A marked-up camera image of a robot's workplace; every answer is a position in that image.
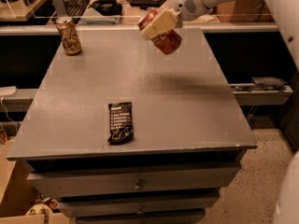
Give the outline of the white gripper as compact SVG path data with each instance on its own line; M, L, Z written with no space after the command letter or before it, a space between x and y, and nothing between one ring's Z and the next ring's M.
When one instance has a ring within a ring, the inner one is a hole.
M183 21L193 21L211 9L214 0L171 0L171 9L159 11L150 8L139 20L141 35L147 39L161 35L175 28L178 17Z

